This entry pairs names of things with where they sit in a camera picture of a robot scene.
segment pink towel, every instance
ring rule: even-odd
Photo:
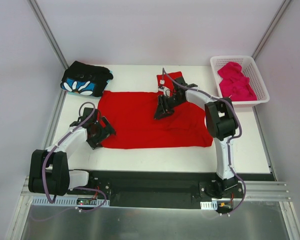
[[[222,96],[232,101],[256,101],[257,96],[249,85],[250,79],[241,70],[239,63],[230,61],[218,71],[223,78],[219,84]]]

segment white table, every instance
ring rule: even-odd
[[[157,92],[157,77],[161,65],[105,65],[113,72],[113,80],[106,90],[112,92]],[[206,92],[216,95],[217,87],[209,66],[165,66],[167,73],[181,71],[188,84],[197,84]],[[58,140],[75,121],[82,103],[99,99],[67,93],[58,121],[54,140]],[[236,108],[242,125],[242,137],[233,143],[234,165],[238,173],[270,173],[255,115],[251,107]],[[211,147],[173,147],[147,149],[92,150],[85,142],[68,160],[69,169],[152,172],[215,172],[217,156]]]

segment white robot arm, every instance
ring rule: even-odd
[[[68,159],[82,143],[87,142],[95,149],[101,146],[104,139],[116,134],[108,120],[98,116],[98,113],[95,108],[85,107],[83,115],[54,145],[32,153],[28,183],[30,192],[63,196],[68,189],[87,185],[89,173],[84,170],[69,171]]]
[[[238,185],[233,167],[233,144],[230,141],[238,127],[230,109],[232,102],[230,98],[222,98],[222,101],[217,101],[206,96],[200,92],[197,85],[188,85],[183,77],[175,79],[173,85],[172,96],[160,95],[158,97],[158,107],[154,118],[159,120],[172,115],[174,107],[185,102],[193,103],[205,110],[206,127],[214,138],[217,158],[215,189],[210,196],[221,198],[224,192]]]
[[[199,108],[205,110],[205,106],[208,103],[215,102],[214,100],[211,100],[211,98],[207,97],[206,95],[198,92],[198,91],[185,91],[185,98],[186,101],[189,103],[193,103],[197,105]],[[216,150],[216,174],[221,179],[231,179],[235,175],[231,171],[229,167],[229,161],[228,161],[228,140],[230,136],[225,137],[223,140],[220,140],[218,138],[214,138],[214,144],[215,144],[215,150]],[[233,145],[230,144],[230,155],[231,155],[231,163],[233,163]]]

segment metal frame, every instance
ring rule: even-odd
[[[67,69],[69,67],[46,19],[43,15],[38,3],[36,0],[27,0],[30,4],[30,7],[32,8],[34,15],[36,16],[38,22],[40,23],[42,30],[44,31],[45,36],[47,37],[49,43],[51,44],[51,47],[53,51],[55,52],[57,58],[59,59],[60,63],[64,67],[64,69]]]
[[[280,8],[278,9],[277,13],[275,14],[274,18],[272,19],[269,27],[267,28],[265,34],[263,35],[262,39],[260,40],[258,46],[256,47],[252,57],[256,59],[260,54],[261,50],[265,46],[266,42],[268,41],[270,35],[278,25],[280,19],[288,9],[289,5],[293,0],[283,0]],[[48,41],[51,44],[54,52],[56,53],[59,61],[61,62],[62,66],[67,69],[68,63],[37,3],[36,0],[28,0],[37,20],[39,21],[42,30],[44,31]],[[44,142],[44,147],[51,145],[56,129],[58,120],[60,118],[61,110],[65,101],[66,93],[61,91],[53,113],[53,118],[49,125],[49,130]],[[262,139],[262,144],[265,150],[265,154],[267,160],[269,162],[270,168],[273,170],[273,165],[270,161],[269,153],[267,150],[267,146],[264,141],[264,136],[262,133],[262,129],[260,127],[260,122],[258,119],[258,114],[256,109],[254,108],[255,118],[258,124],[260,136]],[[23,229],[25,227],[27,215],[30,209],[30,205],[32,200],[36,196],[42,196],[39,193],[32,193],[28,190],[28,180],[27,177],[25,180],[25,184],[23,186],[19,202],[17,205],[17,209],[15,211],[14,217],[12,219],[12,224],[8,231],[7,239],[9,240],[19,240],[22,236]],[[294,210],[294,206],[292,203],[292,196],[289,192],[287,184],[285,182],[278,182],[278,181],[246,181],[247,187],[247,194],[246,194],[246,201],[267,201],[267,202],[280,202],[280,207],[282,210],[282,215],[286,224],[286,228],[288,230],[288,234],[290,239],[292,240],[299,240],[300,239],[300,226],[298,220],[296,218],[296,213]],[[86,197],[85,195],[71,195],[71,197]]]
[[[266,31],[265,31],[263,37],[261,38],[258,46],[256,47],[256,49],[254,50],[254,53],[252,54],[252,58],[254,60],[257,59],[257,57],[259,56],[260,52],[262,51],[262,49],[266,45],[269,37],[271,36],[271,34],[273,33],[273,31],[277,27],[280,19],[283,17],[284,13],[287,11],[287,9],[290,6],[290,4],[291,4],[292,1],[293,0],[283,0],[281,6],[279,7],[278,11],[274,15],[274,17],[273,17],[270,25],[266,29]]]

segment basket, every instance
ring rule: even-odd
[[[222,93],[219,87],[219,84],[223,80],[222,77],[218,74],[218,70],[220,70],[224,65],[228,62],[235,62],[242,66],[242,73],[250,78],[250,86],[253,89],[257,101],[233,101],[232,104],[235,107],[253,107],[257,104],[266,103],[269,101],[269,93],[267,91],[264,80],[261,77],[261,74],[258,70],[258,67],[255,63],[255,60],[251,56],[213,56],[210,59],[214,80],[216,83],[216,88],[218,90],[219,97],[222,97]]]

